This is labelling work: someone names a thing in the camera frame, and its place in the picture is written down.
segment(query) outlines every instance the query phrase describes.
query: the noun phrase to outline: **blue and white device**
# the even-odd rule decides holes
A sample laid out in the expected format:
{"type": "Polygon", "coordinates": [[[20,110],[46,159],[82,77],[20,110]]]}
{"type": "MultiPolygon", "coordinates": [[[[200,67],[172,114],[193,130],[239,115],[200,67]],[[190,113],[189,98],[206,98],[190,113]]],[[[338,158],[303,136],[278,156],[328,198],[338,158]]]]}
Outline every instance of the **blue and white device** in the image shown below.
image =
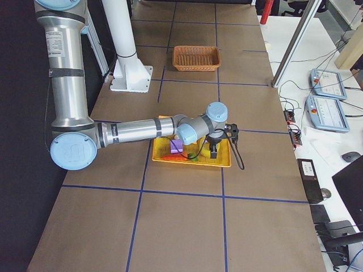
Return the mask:
{"type": "Polygon", "coordinates": [[[350,131],[338,98],[310,95],[306,107],[315,128],[340,133],[350,131]]]}
{"type": "Polygon", "coordinates": [[[347,99],[342,79],[339,73],[312,69],[310,73],[311,84],[317,95],[334,97],[340,100],[347,99]]]}

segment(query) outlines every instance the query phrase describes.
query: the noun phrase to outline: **blue cable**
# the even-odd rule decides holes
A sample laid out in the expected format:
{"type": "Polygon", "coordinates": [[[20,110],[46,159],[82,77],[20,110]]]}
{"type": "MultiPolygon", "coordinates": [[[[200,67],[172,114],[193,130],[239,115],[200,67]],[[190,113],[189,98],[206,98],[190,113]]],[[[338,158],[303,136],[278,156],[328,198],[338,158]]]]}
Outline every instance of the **blue cable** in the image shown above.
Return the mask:
{"type": "Polygon", "coordinates": [[[348,266],[348,268],[346,269],[346,271],[345,272],[348,272],[348,270],[350,269],[350,268],[352,268],[352,265],[353,265],[353,263],[354,263],[354,261],[356,260],[356,258],[361,254],[363,252],[363,248],[361,249],[361,250],[359,250],[358,251],[358,253],[354,256],[354,258],[353,258],[353,260],[351,261],[351,264],[348,266]]]}

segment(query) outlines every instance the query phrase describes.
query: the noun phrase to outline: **computer mouse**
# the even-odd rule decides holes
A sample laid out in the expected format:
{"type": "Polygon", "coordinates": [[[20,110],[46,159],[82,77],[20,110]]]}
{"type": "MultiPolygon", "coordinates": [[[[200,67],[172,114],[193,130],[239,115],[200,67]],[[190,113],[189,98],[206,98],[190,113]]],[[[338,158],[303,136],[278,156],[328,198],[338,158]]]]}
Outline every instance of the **computer mouse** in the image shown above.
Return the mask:
{"type": "Polygon", "coordinates": [[[341,158],[345,160],[347,163],[351,163],[358,159],[361,156],[358,152],[352,151],[345,154],[342,154],[341,158]]]}

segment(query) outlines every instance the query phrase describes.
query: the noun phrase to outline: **white table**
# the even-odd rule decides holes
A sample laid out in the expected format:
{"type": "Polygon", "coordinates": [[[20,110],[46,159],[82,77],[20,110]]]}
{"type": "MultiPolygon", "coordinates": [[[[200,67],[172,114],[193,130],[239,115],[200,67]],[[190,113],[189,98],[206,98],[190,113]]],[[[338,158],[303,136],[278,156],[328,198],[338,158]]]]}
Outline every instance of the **white table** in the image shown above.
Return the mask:
{"type": "MultiPolygon", "coordinates": [[[[276,62],[280,62],[284,56],[299,19],[300,18],[270,16],[267,24],[261,25],[262,34],[265,43],[267,44],[271,68],[274,74],[279,66],[279,63],[276,62]]],[[[337,41],[332,41],[330,39],[320,20],[314,18],[292,60],[314,60],[329,52],[334,52],[336,49],[334,43],[336,42],[337,41]]],[[[351,77],[352,73],[349,70],[339,70],[335,66],[334,61],[338,55],[339,52],[336,52],[331,60],[328,59],[320,68],[329,71],[338,71],[344,80],[351,77]]],[[[327,188],[332,193],[331,198],[320,204],[325,205],[332,222],[349,220],[354,224],[331,177],[348,165],[348,163],[341,159],[340,156],[342,154],[348,151],[357,151],[360,154],[363,154],[363,118],[348,118],[351,130],[346,134],[315,130],[313,129],[308,113],[305,111],[305,114],[303,114],[305,100],[309,95],[310,90],[300,90],[292,82],[287,82],[288,80],[292,80],[301,88],[309,89],[311,87],[309,77],[311,69],[316,68],[326,58],[327,56],[315,61],[290,63],[278,90],[281,92],[281,96],[297,100],[299,106],[302,108],[295,110],[296,124],[302,129],[303,144],[303,146],[296,149],[295,155],[297,159],[312,159],[314,161],[320,187],[327,188]]],[[[344,86],[359,88],[354,77],[345,80],[344,86]]],[[[346,99],[346,102],[363,107],[363,92],[347,90],[347,95],[348,99],[346,99]]],[[[289,101],[293,103],[295,107],[298,107],[296,102],[292,100],[289,101]]],[[[344,103],[342,103],[342,107],[344,113],[347,115],[362,114],[361,110],[352,108],[344,103]]],[[[328,255],[323,254],[323,257],[327,271],[332,271],[332,263],[330,262],[328,255]]]]}

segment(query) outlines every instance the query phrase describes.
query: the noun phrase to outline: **wicker basket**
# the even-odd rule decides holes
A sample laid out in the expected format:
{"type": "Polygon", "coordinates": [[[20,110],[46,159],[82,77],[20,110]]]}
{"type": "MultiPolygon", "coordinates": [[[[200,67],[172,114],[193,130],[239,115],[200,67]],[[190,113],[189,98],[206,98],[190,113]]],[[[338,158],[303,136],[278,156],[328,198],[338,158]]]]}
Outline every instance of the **wicker basket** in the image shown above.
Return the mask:
{"type": "Polygon", "coordinates": [[[174,47],[172,64],[178,71],[216,71],[221,57],[215,46],[179,45],[174,47]]]}

